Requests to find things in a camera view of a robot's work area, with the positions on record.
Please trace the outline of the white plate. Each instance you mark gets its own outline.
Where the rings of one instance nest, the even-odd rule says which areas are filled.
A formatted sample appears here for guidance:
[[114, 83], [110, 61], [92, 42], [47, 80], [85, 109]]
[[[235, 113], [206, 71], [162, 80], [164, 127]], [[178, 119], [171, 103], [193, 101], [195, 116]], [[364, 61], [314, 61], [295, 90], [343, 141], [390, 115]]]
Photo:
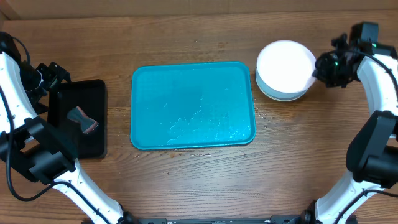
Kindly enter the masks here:
[[306, 46], [292, 40], [278, 40], [257, 56], [256, 70], [262, 80], [282, 93], [298, 93], [315, 82], [315, 56]]

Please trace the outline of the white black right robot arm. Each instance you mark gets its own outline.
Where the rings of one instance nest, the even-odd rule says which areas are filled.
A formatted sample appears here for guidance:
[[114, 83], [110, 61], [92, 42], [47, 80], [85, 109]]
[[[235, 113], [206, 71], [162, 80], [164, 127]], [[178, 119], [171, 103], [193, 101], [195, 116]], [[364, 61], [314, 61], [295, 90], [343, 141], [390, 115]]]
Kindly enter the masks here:
[[370, 117], [348, 147], [343, 177], [293, 223], [356, 223], [353, 213], [373, 195], [397, 197], [387, 192], [397, 183], [397, 148], [388, 145], [397, 138], [397, 52], [378, 34], [377, 23], [355, 24], [315, 62], [312, 75], [328, 88], [360, 82]]

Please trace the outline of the black orange sponge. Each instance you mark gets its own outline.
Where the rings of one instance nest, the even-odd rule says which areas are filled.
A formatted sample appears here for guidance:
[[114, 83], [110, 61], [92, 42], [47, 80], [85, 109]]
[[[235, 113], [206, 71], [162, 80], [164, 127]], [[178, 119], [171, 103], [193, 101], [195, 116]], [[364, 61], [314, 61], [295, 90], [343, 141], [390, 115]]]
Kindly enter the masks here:
[[91, 133], [99, 125], [97, 121], [89, 117], [79, 106], [67, 113], [67, 119], [78, 123], [83, 134]]

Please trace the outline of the light blue plate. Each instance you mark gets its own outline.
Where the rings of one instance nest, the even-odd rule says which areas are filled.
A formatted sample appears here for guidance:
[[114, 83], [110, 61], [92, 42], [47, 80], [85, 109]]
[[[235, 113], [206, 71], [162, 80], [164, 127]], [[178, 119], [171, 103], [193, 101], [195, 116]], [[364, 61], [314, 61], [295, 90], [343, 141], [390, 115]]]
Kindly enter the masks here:
[[276, 101], [294, 101], [302, 97], [308, 90], [304, 90], [298, 93], [282, 93], [280, 91], [274, 90], [270, 86], [268, 86], [260, 77], [258, 71], [255, 72], [256, 83], [259, 89], [265, 94], [267, 97], [276, 100]]

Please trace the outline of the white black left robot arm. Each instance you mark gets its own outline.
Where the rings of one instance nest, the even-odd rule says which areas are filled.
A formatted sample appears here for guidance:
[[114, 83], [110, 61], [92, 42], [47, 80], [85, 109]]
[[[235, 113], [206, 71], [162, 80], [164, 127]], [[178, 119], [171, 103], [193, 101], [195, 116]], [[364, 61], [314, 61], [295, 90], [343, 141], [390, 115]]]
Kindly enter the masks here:
[[[39, 100], [70, 74], [52, 62], [34, 68], [22, 60], [19, 39], [1, 33], [1, 160], [6, 164], [10, 193], [22, 202], [38, 199], [56, 189], [75, 203], [92, 223], [138, 223], [130, 212], [108, 197], [87, 175], [78, 160], [78, 149], [66, 135], [40, 114], [48, 107]], [[19, 195], [12, 183], [15, 170], [45, 188], [35, 196]]]

